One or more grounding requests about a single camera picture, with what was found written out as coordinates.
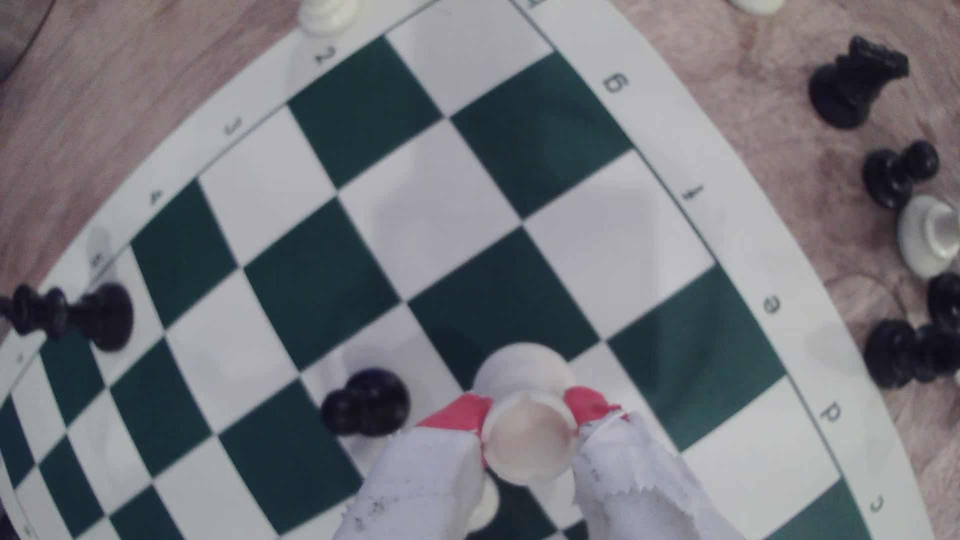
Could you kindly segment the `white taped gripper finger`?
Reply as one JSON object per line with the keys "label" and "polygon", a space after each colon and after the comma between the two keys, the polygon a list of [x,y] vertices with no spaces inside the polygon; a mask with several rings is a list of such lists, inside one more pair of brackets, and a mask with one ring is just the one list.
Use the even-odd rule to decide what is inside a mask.
{"label": "white taped gripper finger", "polygon": [[335,539],[465,539],[481,501],[480,432],[493,400],[464,393],[391,437]]}
{"label": "white taped gripper finger", "polygon": [[579,427],[571,468],[590,539],[744,538],[639,413],[585,386],[562,399]]}

